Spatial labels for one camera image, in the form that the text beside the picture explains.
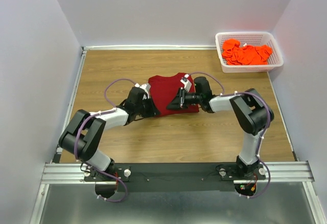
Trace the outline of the dark red t-shirt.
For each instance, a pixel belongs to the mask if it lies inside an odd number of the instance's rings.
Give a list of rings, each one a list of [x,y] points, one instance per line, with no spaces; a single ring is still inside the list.
[[[187,109],[168,110],[167,105],[175,98],[178,89],[183,88],[184,84],[180,81],[186,73],[179,72],[171,77],[153,76],[148,79],[150,84],[150,95],[154,106],[159,111],[157,117],[164,117],[173,114],[198,113],[197,105],[189,105]]]

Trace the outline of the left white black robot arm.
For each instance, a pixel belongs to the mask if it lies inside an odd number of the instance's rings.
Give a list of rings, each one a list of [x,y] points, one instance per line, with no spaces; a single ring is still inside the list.
[[[159,115],[149,91],[133,87],[128,97],[110,110],[78,110],[60,136],[59,146],[87,165],[85,173],[93,173],[100,181],[117,180],[114,160],[98,149],[103,132]]]

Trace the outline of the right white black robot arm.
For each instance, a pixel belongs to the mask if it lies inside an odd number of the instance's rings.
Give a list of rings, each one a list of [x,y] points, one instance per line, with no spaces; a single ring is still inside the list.
[[[206,77],[194,79],[195,92],[190,92],[191,82],[186,74],[180,82],[176,96],[166,106],[168,110],[185,110],[199,105],[207,113],[233,111],[244,132],[243,147],[232,165],[238,177],[249,177],[260,167],[262,140],[274,114],[259,93],[251,88],[244,92],[214,95]]]

